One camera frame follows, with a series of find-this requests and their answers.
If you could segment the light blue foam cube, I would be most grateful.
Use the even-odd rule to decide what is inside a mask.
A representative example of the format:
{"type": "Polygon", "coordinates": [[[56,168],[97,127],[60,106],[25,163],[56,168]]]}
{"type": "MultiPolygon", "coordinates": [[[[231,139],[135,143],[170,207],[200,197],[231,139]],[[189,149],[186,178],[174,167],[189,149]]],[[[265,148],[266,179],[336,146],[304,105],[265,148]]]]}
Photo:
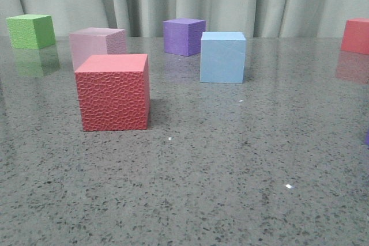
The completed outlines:
{"type": "Polygon", "coordinates": [[[241,32],[203,32],[200,81],[241,84],[244,79],[246,43],[241,32]]]}

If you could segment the purple foam cube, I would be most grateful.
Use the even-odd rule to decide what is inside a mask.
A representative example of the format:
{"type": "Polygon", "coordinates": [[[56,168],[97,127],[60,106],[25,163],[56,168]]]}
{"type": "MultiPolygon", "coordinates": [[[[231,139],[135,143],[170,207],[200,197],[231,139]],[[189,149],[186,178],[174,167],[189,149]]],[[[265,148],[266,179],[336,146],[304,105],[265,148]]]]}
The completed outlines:
{"type": "Polygon", "coordinates": [[[181,56],[200,53],[205,31],[205,20],[176,18],[163,21],[164,52],[181,56]]]}

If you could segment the red textured foam cube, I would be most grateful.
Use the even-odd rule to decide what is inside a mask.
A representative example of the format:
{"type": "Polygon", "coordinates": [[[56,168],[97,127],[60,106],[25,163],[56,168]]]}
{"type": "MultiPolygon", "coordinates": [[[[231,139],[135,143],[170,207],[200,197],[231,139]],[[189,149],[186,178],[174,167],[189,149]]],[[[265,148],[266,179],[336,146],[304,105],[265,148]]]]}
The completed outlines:
{"type": "Polygon", "coordinates": [[[74,74],[84,131],[147,128],[147,54],[92,55],[74,74]]]}

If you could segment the pink foam cube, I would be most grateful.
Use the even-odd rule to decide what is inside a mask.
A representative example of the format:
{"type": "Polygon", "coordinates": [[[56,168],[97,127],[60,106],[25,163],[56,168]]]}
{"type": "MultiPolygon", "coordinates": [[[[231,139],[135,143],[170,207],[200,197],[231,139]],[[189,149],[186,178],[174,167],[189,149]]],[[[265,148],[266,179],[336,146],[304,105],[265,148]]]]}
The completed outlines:
{"type": "Polygon", "coordinates": [[[81,29],[69,34],[73,69],[77,70],[91,55],[125,54],[127,51],[124,29],[81,29]]]}

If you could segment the grey-green curtain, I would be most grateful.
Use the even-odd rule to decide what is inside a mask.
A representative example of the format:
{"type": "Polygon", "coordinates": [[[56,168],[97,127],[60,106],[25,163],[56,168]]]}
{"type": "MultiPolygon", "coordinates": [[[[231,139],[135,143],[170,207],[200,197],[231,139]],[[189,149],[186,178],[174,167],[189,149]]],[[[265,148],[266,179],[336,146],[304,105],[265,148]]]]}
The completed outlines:
{"type": "Polygon", "coordinates": [[[195,18],[247,37],[340,37],[346,20],[368,17],[368,0],[1,0],[1,35],[21,14],[51,15],[58,36],[102,27],[160,37],[164,20],[195,18]]]}

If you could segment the green foam cube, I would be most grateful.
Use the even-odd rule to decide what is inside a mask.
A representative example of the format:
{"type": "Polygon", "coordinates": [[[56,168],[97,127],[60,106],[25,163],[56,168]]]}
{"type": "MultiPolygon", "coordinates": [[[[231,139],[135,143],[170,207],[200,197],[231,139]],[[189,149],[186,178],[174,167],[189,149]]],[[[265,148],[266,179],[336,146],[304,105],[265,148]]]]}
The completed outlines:
{"type": "Polygon", "coordinates": [[[6,23],[13,48],[38,50],[56,43],[51,15],[24,14],[6,23]]]}

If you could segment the purple cube at edge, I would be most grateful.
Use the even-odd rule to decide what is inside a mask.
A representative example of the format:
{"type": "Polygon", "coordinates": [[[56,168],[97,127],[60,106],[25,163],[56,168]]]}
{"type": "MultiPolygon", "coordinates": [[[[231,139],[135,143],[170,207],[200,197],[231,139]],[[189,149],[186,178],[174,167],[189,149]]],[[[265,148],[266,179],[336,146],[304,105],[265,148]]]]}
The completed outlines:
{"type": "Polygon", "coordinates": [[[365,143],[366,145],[369,145],[369,129],[368,129],[368,130],[367,130],[367,132],[366,132],[366,136],[365,136],[364,143],[365,143]]]}

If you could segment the red foam cube far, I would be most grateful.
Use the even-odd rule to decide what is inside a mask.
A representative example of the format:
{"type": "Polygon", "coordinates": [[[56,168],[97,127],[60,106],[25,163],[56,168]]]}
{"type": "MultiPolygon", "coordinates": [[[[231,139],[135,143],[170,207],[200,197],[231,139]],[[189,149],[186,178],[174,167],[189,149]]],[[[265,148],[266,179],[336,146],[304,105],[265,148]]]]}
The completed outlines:
{"type": "Polygon", "coordinates": [[[341,50],[368,55],[369,20],[353,18],[346,21],[341,50]]]}

